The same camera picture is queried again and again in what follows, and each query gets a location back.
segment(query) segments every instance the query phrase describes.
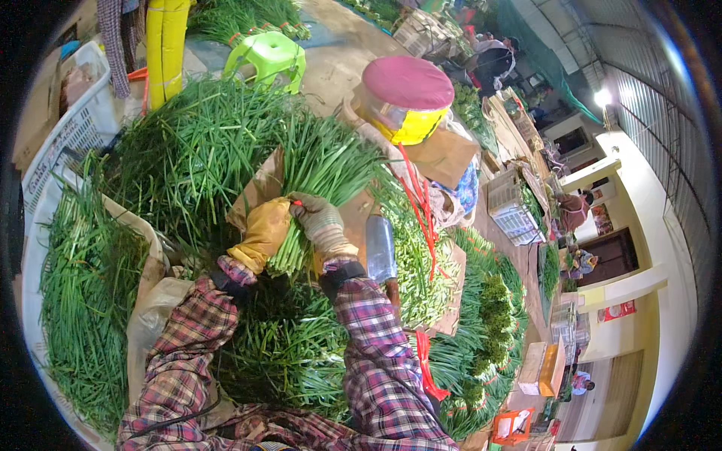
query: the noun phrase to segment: green plastic stool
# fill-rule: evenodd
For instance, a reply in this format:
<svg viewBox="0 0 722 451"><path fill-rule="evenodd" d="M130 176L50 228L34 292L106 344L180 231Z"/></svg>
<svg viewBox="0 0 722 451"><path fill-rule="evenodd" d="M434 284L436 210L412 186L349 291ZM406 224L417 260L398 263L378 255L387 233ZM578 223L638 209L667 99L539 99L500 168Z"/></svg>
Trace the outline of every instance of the green plastic stool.
<svg viewBox="0 0 722 451"><path fill-rule="evenodd" d="M257 82L272 84L276 75L283 72L291 79L284 91L298 93L306 70L306 52L283 33L269 31L248 36L231 51L223 69L224 75L233 74L238 68L239 58L253 64Z"/></svg>

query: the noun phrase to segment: poster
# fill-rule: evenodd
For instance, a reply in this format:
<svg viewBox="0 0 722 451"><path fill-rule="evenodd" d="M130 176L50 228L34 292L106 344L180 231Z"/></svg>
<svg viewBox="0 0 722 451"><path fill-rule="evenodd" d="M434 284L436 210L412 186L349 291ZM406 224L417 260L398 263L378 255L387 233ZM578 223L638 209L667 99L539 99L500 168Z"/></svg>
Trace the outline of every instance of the poster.
<svg viewBox="0 0 722 451"><path fill-rule="evenodd" d="M591 207L591 213L592 216L594 216L594 224L596 224L598 236L614 231L612 220L609 218L609 212L606 210L606 205L600 203L597 206Z"/></svg>
<svg viewBox="0 0 722 451"><path fill-rule="evenodd" d="M603 323L605 321L616 320L622 316L631 315L637 312L637 307L634 305L634 300L624 304L612 305L606 309L599 309L596 311L597 323Z"/></svg>

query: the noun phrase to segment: knife handle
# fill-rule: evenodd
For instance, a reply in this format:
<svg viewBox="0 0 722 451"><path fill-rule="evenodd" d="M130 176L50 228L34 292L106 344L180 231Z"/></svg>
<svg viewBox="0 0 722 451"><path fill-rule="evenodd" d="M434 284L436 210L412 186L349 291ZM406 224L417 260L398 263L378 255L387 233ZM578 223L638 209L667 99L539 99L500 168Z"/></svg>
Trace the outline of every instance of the knife handle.
<svg viewBox="0 0 722 451"><path fill-rule="evenodd" d="M393 316L401 321L401 298L399 296L399 280L396 277L386 279L386 296L391 301Z"/></svg>

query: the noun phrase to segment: pink lid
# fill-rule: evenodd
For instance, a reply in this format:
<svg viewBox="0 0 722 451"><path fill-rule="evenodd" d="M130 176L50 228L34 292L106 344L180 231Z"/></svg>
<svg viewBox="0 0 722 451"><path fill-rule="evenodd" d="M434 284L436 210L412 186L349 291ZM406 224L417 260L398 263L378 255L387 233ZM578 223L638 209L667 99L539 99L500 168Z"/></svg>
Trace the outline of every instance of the pink lid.
<svg viewBox="0 0 722 451"><path fill-rule="evenodd" d="M361 80L379 100L412 110L441 110L453 102L451 80L429 61L384 56L371 61Z"/></svg>

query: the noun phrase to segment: plaid shirt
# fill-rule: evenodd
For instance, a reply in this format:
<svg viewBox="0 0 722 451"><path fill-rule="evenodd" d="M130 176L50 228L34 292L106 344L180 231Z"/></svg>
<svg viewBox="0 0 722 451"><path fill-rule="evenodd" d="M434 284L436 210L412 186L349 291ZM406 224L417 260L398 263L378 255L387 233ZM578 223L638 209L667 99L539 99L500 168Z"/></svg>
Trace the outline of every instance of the plaid shirt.
<svg viewBox="0 0 722 451"><path fill-rule="evenodd" d="M334 271L349 261L330 260L324 271ZM244 286L256 282L253 273L230 257L219 258L218 264ZM232 430L233 438L207 434L200 418L130 438L148 426L196 413L211 403L209 363L213 353L231 339L238 321L231 298L204 276L173 310L149 352L146 385L123 416L116 447L249 450L260 442L275 441L300 450L458 450L427 410L431 406L422 389L418 358L378 285L367 278L344 282L335 310L351 337L344 356L344 391L360 432L308 411L245 404L221 425L224 431ZM380 365L414 388L426 406Z"/></svg>

